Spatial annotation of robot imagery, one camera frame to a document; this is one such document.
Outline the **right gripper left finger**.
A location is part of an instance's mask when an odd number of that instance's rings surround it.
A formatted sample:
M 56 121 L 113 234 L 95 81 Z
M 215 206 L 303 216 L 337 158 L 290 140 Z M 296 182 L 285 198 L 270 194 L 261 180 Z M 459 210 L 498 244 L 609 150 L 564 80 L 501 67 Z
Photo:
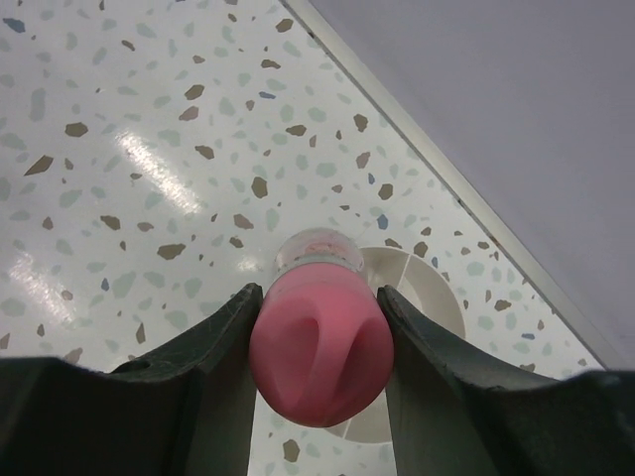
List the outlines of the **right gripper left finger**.
M 249 284 L 216 313 L 109 373 L 57 357 L 1 362 L 5 475 L 244 475 L 256 388 Z

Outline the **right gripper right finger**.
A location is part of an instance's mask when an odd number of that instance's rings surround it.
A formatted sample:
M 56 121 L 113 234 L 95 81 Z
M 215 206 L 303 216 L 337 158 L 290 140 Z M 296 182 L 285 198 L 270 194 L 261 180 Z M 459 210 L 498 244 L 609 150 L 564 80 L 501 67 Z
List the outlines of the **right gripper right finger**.
M 634 375 L 559 381 L 508 364 L 381 288 L 395 366 L 387 406 L 401 475 L 630 475 Z

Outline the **pink glue stick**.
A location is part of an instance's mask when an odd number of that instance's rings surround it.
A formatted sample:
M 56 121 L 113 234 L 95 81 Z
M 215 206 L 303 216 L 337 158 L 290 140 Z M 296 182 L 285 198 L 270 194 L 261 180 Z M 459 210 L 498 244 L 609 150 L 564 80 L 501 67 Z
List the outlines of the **pink glue stick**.
M 288 420 L 335 426 L 379 396 L 394 365 L 361 250 L 334 229 L 310 228 L 282 245 L 274 271 L 249 343 L 257 390 Z

